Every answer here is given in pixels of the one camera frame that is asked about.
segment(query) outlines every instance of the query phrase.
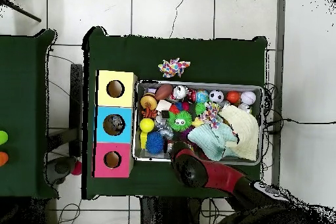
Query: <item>pink box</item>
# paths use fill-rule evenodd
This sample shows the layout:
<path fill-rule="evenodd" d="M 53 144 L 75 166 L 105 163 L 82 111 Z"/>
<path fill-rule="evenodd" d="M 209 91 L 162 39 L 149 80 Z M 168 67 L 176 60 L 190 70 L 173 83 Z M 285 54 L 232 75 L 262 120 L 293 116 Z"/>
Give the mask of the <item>pink box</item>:
<path fill-rule="evenodd" d="M 116 151 L 121 156 L 120 165 L 109 168 L 104 163 L 104 156 L 108 152 Z M 96 144 L 94 177 L 96 178 L 128 178 L 133 167 L 131 144 L 127 143 L 99 143 Z"/>

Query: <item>soccer ball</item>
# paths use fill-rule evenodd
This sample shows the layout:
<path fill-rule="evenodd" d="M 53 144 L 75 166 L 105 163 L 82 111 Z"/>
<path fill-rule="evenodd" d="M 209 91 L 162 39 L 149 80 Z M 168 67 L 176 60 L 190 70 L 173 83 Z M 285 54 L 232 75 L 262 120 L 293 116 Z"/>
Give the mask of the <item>soccer ball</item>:
<path fill-rule="evenodd" d="M 213 90 L 210 92 L 209 98 L 211 102 L 219 104 L 224 100 L 224 94 L 219 90 Z"/>

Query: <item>white ball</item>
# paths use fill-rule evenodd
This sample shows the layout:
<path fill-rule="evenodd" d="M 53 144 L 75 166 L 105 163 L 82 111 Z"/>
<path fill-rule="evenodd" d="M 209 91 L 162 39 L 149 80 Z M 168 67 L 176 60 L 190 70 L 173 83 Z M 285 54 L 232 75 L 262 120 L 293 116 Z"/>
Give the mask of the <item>white ball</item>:
<path fill-rule="evenodd" d="M 224 94 L 222 91 L 213 90 L 209 93 L 209 99 L 210 101 L 219 104 L 224 100 Z"/>
<path fill-rule="evenodd" d="M 255 103 L 256 96 L 254 92 L 247 91 L 241 94 L 240 99 L 243 103 L 247 105 L 252 105 L 253 103 Z"/>

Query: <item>baseball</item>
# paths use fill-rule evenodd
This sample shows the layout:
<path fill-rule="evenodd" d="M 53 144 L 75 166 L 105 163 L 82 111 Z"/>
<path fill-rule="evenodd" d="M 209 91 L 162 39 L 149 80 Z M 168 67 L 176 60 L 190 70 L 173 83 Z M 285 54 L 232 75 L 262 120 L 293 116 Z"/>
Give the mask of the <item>baseball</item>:
<path fill-rule="evenodd" d="M 252 105 L 253 103 L 255 103 L 256 96 L 254 92 L 246 91 L 241 94 L 240 99 L 243 103 L 247 105 Z"/>

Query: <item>box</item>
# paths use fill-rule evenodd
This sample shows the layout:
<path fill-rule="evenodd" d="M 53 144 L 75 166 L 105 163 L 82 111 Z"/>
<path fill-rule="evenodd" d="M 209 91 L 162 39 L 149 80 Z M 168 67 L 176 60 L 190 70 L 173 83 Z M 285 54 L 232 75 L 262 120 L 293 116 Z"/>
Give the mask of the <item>box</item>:
<path fill-rule="evenodd" d="M 140 112 L 141 105 L 140 99 L 144 95 L 144 92 L 149 87 L 158 88 L 160 85 L 170 83 L 171 85 L 185 85 L 190 89 L 205 89 L 207 91 L 212 91 L 218 89 L 224 93 L 229 91 L 252 91 L 256 95 L 257 99 L 255 103 L 252 105 L 252 115 L 256 117 L 259 125 L 259 141 L 258 141 L 258 149 L 257 149 L 257 160 L 244 160 L 241 158 L 237 158 L 234 156 L 226 156 L 223 158 L 221 163 L 230 164 L 230 165 L 247 165 L 254 166 L 258 164 L 263 155 L 262 153 L 262 145 L 263 145 L 263 121 L 264 121 L 264 112 L 263 112 L 263 104 L 264 104 L 264 90 L 259 86 L 247 86 L 247 85 L 226 85 L 226 84 L 212 84 L 212 83 L 193 83 L 193 82 L 177 82 L 177 81 L 139 81 L 136 84 L 136 92 L 138 94 L 138 102 L 136 112 L 134 113 L 133 123 L 134 123 L 134 131 L 133 131 L 133 149 L 132 154 L 133 158 L 139 160 L 141 162 L 145 161 L 155 161 L 155 162 L 170 162 L 169 154 L 160 153 L 158 155 L 151 155 L 147 150 L 141 149 L 140 146 L 140 128 L 138 126 L 140 120 L 142 119 L 142 114 Z"/>

